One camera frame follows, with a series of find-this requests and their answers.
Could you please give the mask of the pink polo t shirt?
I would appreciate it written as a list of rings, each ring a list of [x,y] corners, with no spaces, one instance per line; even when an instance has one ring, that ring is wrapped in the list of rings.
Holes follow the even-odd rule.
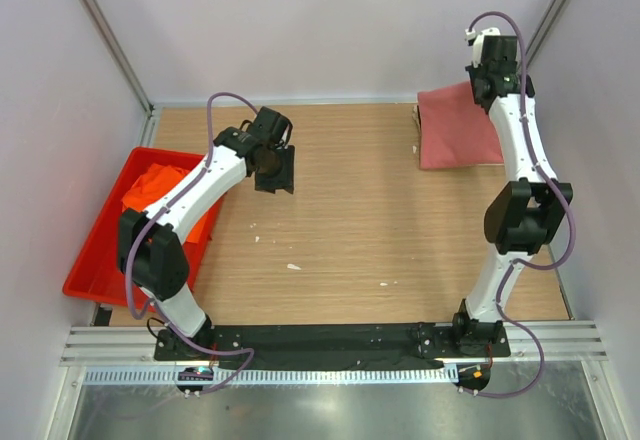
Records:
[[[503,163],[496,130],[484,110],[474,103],[469,83],[418,92],[417,115],[421,169]]]

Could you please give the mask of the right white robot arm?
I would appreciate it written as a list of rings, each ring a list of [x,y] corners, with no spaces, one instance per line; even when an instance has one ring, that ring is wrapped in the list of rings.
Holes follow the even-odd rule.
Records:
[[[554,238],[573,198],[548,164],[535,118],[535,91],[519,73],[516,37],[496,28],[468,32],[466,70],[474,101],[488,115],[502,151],[506,184],[484,215],[488,256],[452,320],[451,339],[464,356],[506,350],[504,307],[522,270]]]

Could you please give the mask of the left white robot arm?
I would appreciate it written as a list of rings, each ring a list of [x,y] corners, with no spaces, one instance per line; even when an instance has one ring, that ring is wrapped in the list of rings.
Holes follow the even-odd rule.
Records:
[[[212,354],[213,327],[187,280],[184,251],[189,233],[233,187],[253,178],[258,191],[294,191],[292,122],[260,108],[254,119],[210,134],[203,159],[168,193],[142,211],[127,209],[118,223],[117,261],[124,275],[127,306],[134,318],[133,293],[140,289],[170,330],[189,348]]]

